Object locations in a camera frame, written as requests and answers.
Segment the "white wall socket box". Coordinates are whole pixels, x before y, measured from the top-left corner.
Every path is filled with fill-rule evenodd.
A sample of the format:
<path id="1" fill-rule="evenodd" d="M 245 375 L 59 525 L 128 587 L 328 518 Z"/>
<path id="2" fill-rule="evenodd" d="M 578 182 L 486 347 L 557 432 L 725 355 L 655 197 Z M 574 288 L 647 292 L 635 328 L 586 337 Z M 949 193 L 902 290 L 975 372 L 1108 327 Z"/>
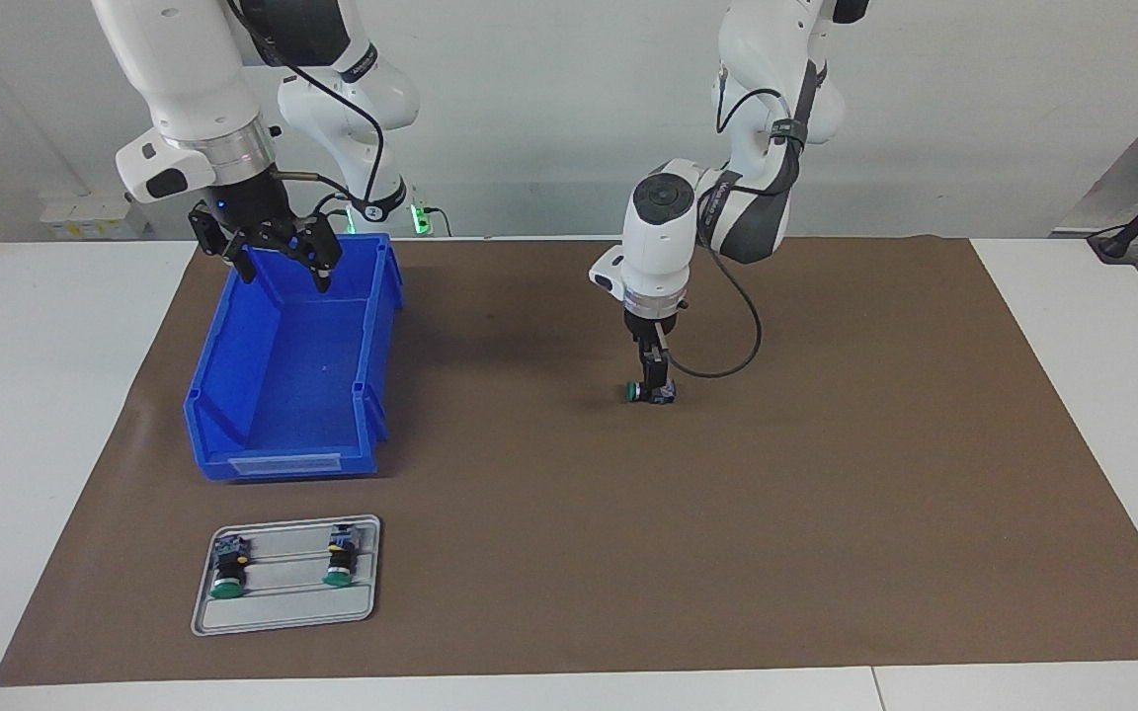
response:
<path id="1" fill-rule="evenodd" d="M 152 233 L 145 212 L 126 195 L 51 199 L 38 221 L 61 240 L 139 240 Z"/>

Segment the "brown table mat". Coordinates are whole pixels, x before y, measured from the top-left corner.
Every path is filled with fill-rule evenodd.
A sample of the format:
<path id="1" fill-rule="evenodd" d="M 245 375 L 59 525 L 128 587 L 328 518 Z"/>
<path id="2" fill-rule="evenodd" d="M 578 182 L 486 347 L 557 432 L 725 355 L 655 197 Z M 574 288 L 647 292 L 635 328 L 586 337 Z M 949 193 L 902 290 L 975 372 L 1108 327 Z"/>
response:
<path id="1" fill-rule="evenodd" d="M 195 256 L 0 685 L 1138 659 L 1138 531 L 966 240 L 787 240 L 726 381 L 624 405 L 601 243 L 396 248 L 378 477 L 203 479 Z M 196 636 L 211 535 L 382 518 L 357 625 Z"/>

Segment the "blue plastic storage bin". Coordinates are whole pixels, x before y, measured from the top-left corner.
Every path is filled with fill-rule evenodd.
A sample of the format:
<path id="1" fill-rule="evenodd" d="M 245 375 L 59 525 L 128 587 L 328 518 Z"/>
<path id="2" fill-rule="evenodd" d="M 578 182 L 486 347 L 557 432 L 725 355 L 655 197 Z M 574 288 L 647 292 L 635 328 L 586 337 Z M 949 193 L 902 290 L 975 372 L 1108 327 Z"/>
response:
<path id="1" fill-rule="evenodd" d="M 209 481 L 376 473 L 388 440 L 385 367 L 403 279 L 385 234 L 345 234 L 324 292 L 277 253 L 226 276 L 184 400 L 193 461 Z"/>

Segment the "grey metal tray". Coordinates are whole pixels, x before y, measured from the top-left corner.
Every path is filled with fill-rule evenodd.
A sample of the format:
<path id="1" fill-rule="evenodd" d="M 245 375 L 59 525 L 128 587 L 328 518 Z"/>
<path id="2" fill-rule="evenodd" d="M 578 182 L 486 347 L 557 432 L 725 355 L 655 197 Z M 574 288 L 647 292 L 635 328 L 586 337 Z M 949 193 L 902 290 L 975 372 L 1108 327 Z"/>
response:
<path id="1" fill-rule="evenodd" d="M 348 587 L 321 582 L 329 561 L 329 534 L 336 523 L 352 523 L 361 535 Z M 213 600 L 208 597 L 211 548 L 217 537 L 231 534 L 250 544 L 247 585 L 238 598 Z M 191 630 L 196 636 L 220 636 L 366 620 L 376 611 L 380 544 L 382 520 L 376 514 L 224 526 L 209 540 Z"/>

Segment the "green push button yellow mark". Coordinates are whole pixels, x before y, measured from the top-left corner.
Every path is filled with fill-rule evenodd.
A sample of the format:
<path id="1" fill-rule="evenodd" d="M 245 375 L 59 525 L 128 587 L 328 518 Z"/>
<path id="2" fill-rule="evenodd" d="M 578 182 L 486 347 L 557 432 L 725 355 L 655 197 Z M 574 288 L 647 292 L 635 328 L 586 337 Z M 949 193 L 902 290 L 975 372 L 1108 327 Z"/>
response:
<path id="1" fill-rule="evenodd" d="M 244 536 L 224 535 L 217 537 L 209 553 L 212 580 L 208 597 L 234 600 L 244 595 L 250 559 L 250 544 Z"/>

